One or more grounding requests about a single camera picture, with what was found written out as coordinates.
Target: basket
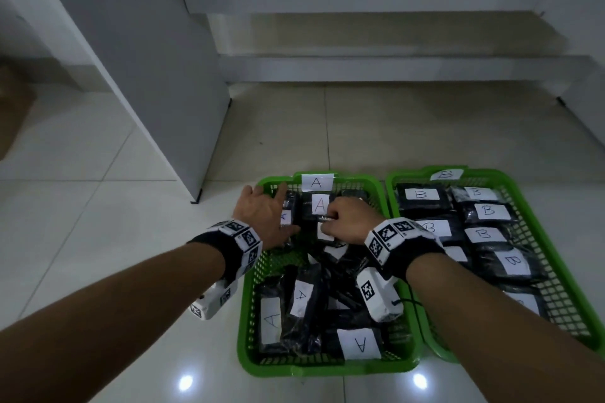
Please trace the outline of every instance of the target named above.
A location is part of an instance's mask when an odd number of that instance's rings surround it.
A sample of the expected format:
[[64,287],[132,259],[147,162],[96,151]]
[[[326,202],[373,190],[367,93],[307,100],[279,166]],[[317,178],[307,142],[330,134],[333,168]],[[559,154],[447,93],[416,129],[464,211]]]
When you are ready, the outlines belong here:
[[[281,182],[286,182],[291,190],[301,191],[302,174],[325,174],[327,172],[299,172],[292,177],[268,177],[258,184],[264,192],[273,195]],[[371,176],[335,174],[332,192],[342,189],[365,190],[370,196],[370,204],[389,215],[389,207],[381,183]],[[284,252],[276,249],[261,254],[254,266],[244,277],[241,301],[241,316],[237,339],[239,363],[252,376],[348,376],[373,373],[399,373],[416,367],[422,352],[422,334],[414,306],[404,301],[404,315],[389,325],[389,345],[385,344],[385,353],[380,360],[345,361],[315,354],[309,356],[275,355],[268,356],[258,352],[258,304],[254,286],[269,275],[279,274],[287,264],[302,265],[307,262],[307,252],[295,248]],[[398,282],[397,292],[404,299],[410,299],[407,284]]]
[[[450,169],[464,169],[464,173],[459,180],[430,180],[432,174]],[[550,321],[570,333],[588,348],[605,356],[603,325],[510,177],[502,171],[468,169],[466,166],[428,166],[418,171],[391,173],[387,176],[386,187],[393,217],[400,217],[399,205],[395,197],[395,185],[401,182],[480,186],[501,192],[520,218],[518,224],[511,226],[516,235],[516,242],[532,249],[548,271],[549,280],[534,286],[540,289],[540,293],[546,301]],[[415,307],[422,336],[427,345],[443,360],[457,362],[455,355],[437,333],[426,310],[422,305],[417,304]]]

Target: right hand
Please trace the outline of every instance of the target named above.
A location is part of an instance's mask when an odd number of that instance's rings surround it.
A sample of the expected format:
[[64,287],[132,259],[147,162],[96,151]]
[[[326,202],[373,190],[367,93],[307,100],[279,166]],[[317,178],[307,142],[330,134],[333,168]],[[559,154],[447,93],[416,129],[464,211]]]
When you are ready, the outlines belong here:
[[332,201],[328,206],[328,215],[337,218],[321,225],[323,233],[359,245],[363,245],[368,233],[385,220],[366,202],[347,196],[339,196]]

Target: tiled floor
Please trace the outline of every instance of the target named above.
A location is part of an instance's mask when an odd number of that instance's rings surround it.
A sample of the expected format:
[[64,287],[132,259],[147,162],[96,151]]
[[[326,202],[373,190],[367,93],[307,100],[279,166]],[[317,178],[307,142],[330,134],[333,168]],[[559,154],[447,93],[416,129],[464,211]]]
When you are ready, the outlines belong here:
[[[241,87],[200,205],[189,203],[111,94],[39,91],[0,162],[0,327],[227,217],[244,182],[329,168],[383,178],[451,162],[511,173],[605,321],[605,150],[533,88]],[[240,300],[241,292],[207,323],[185,313],[95,401],[483,401],[464,369],[429,353],[402,375],[249,376],[235,352]],[[177,390],[182,375],[193,377],[185,393]]]

